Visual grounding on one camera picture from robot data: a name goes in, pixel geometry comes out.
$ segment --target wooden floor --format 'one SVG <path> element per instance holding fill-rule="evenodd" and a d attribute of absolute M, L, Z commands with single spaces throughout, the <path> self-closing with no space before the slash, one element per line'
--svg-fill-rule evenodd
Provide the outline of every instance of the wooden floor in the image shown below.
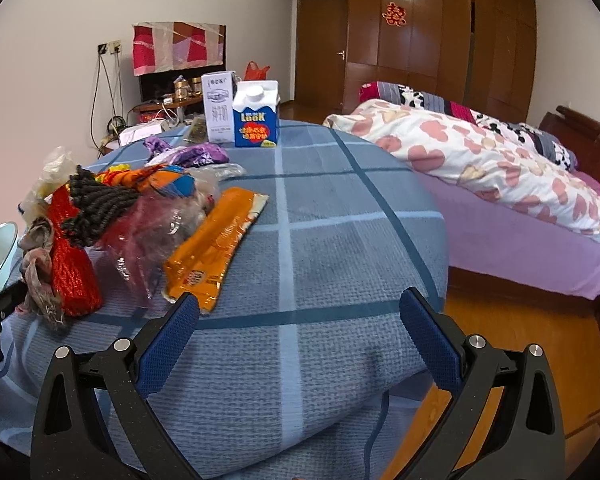
<path fill-rule="evenodd" d="M 322 124 L 329 114 L 339 113 L 330 108 L 316 108 L 305 106 L 295 101 L 288 101 L 280 105 L 280 118 L 304 121 L 305 123 Z"/>
<path fill-rule="evenodd" d="M 322 124 L 333 110 L 306 107 L 295 102 L 281 105 L 283 119 Z M 508 298 L 497 290 L 477 294 L 471 286 L 450 285 L 445 313 L 465 333 L 480 333 L 491 345 L 522 350 L 529 343 L 545 351 L 560 400 L 567 437 L 567 473 L 589 453 L 600 437 L 600 332 L 592 312 L 568 308 L 546 308 L 537 303 Z M 382 480 L 393 480 L 420 447 L 442 414 L 450 396 L 435 386 L 429 391 Z M 500 392 L 492 393 L 474 437 L 458 466 L 472 462 L 486 438 Z"/>

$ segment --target wooden wardrobe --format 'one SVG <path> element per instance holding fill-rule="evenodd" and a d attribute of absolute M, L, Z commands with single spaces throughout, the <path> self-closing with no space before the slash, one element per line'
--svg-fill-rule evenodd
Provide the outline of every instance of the wooden wardrobe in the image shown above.
<path fill-rule="evenodd" d="M 392 2 L 403 26 L 382 16 Z M 535 67 L 535 0 L 349 0 L 345 113 L 380 80 L 525 121 Z"/>

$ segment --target red mesh bag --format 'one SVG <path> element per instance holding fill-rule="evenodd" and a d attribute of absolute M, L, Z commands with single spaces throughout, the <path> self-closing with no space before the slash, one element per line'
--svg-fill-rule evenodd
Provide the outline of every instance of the red mesh bag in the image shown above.
<path fill-rule="evenodd" d="M 69 201 L 66 187 L 59 187 L 47 213 L 54 226 L 51 285 L 62 298 L 62 311 L 71 317 L 90 314 L 102 306 L 91 260 L 84 249 L 72 247 L 62 234 L 62 221 L 77 214 L 78 210 Z"/>

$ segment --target metal screw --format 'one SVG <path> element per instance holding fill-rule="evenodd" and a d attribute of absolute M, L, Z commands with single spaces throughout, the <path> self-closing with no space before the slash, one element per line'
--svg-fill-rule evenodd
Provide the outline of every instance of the metal screw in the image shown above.
<path fill-rule="evenodd" d="M 474 347 L 474 348 L 484 348 L 484 346 L 487 344 L 487 342 L 484 340 L 484 338 L 481 335 L 472 335 L 469 338 L 469 344 Z"/>
<path fill-rule="evenodd" d="M 113 348 L 115 348 L 118 352 L 124 352 L 128 350 L 131 346 L 131 341 L 129 339 L 118 339 L 115 343 L 113 343 Z"/>
<path fill-rule="evenodd" d="M 58 350 L 56 350 L 56 357 L 58 359 L 64 359 L 69 355 L 69 347 L 61 346 Z"/>
<path fill-rule="evenodd" d="M 536 357 L 540 357 L 544 353 L 540 345 L 531 345 L 529 347 L 529 351 L 532 355 L 535 355 Z"/>

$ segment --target snack wrapper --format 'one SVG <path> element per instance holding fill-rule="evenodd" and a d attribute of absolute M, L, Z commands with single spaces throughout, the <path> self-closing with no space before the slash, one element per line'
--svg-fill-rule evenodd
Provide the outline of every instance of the snack wrapper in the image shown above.
<path fill-rule="evenodd" d="M 198 299 L 201 313 L 210 313 L 242 236 L 268 199 L 240 187 L 227 189 L 198 230 L 165 262 L 165 297 L 175 301 L 190 292 Z"/>

